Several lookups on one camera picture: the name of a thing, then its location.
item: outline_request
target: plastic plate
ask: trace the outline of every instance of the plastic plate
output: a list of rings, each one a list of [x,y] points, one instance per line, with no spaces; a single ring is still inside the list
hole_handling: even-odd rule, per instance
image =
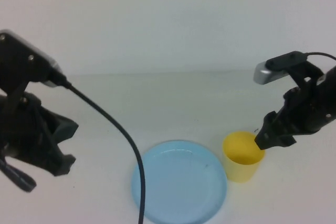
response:
[[[221,208],[227,179],[222,164],[207,148],[189,141],[159,144],[143,156],[145,216],[156,224],[202,224]],[[140,174],[132,177],[139,207]]]

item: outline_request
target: black cable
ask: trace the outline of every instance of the black cable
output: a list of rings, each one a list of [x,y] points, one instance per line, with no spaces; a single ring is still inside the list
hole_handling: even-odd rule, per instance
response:
[[[105,110],[103,110],[101,107],[99,107],[97,104],[95,104],[91,99],[89,99],[87,96],[85,96],[82,92],[77,90],[74,86],[72,86],[71,83],[67,82],[66,85],[64,85],[65,88],[71,90],[74,94],[79,96],[82,100],[87,102],[91,107],[93,107],[95,110],[97,110],[101,115],[103,115],[107,120],[109,120],[119,131],[121,134],[124,135],[124,137],[127,139],[127,141],[130,143],[135,156],[136,161],[138,162],[139,171],[140,171],[140,184],[141,184],[141,196],[140,196],[140,211],[139,211],[139,222],[138,224],[143,224],[143,217],[145,212],[145,172],[143,168],[143,163],[141,159],[140,152],[134,142],[134,140],[131,138],[131,136],[128,134],[128,132],[118,123],[112,116],[110,116]]]
[[[335,56],[330,55],[330,54],[326,54],[324,52],[308,52],[305,55],[307,55],[307,56],[309,56],[309,55],[321,55],[321,56],[326,56],[326,57],[329,57],[329,58],[331,58],[333,60],[336,60]]]

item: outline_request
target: white background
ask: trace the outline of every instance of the white background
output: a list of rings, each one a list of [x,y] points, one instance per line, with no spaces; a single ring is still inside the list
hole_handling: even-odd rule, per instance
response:
[[[334,54],[335,17],[335,0],[0,0],[0,29],[67,74],[246,69],[292,50]]]

